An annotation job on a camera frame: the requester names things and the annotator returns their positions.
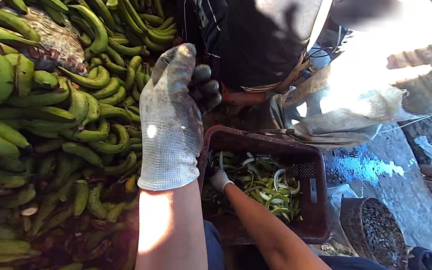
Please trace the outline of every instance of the sack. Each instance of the sack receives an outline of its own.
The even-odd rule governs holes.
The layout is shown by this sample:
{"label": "sack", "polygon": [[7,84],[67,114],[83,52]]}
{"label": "sack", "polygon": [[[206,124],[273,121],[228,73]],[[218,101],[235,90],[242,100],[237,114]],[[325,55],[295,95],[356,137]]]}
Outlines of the sack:
{"label": "sack", "polygon": [[21,15],[9,7],[2,9],[21,17],[41,36],[40,47],[17,47],[19,52],[34,62],[35,69],[52,72],[56,66],[62,66],[73,73],[88,76],[83,63],[85,52],[78,41],[78,31],[69,21],[65,27],[59,26],[44,11],[31,6],[28,7],[27,15]]}

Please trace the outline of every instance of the black t-shirt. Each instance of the black t-shirt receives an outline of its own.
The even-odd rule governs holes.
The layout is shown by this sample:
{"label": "black t-shirt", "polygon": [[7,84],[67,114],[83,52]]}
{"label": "black t-shirt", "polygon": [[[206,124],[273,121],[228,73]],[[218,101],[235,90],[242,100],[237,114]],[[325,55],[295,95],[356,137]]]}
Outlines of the black t-shirt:
{"label": "black t-shirt", "polygon": [[316,2],[227,0],[215,48],[223,83],[238,89],[284,80],[306,49],[321,0]]}

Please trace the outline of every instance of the leg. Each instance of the leg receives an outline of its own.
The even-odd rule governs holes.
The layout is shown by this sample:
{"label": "leg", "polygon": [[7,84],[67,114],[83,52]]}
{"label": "leg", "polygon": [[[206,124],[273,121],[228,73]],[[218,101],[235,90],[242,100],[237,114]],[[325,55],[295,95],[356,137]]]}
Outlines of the leg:
{"label": "leg", "polygon": [[319,256],[333,270],[388,270],[381,264],[361,257]]}
{"label": "leg", "polygon": [[208,270],[224,270],[223,248],[219,243],[218,231],[213,223],[203,220],[206,249],[208,252]]}

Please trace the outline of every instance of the red plastic crate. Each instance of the red plastic crate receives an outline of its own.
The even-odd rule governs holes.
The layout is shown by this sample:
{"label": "red plastic crate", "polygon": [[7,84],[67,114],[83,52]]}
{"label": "red plastic crate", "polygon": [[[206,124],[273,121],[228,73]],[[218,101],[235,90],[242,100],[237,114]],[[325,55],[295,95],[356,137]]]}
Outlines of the red plastic crate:
{"label": "red plastic crate", "polygon": [[[331,229],[326,211],[327,187],[324,159],[319,149],[225,126],[213,126],[204,135],[204,144],[198,159],[200,190],[203,187],[209,150],[278,154],[284,157],[285,163],[294,164],[295,167],[290,171],[301,183],[302,194],[299,204],[303,220],[294,220],[288,224],[288,227],[307,244],[322,244],[327,241]],[[311,191],[316,192],[313,199]],[[253,243],[234,215],[223,214],[204,218],[211,221],[218,230],[221,244],[227,246]]]}

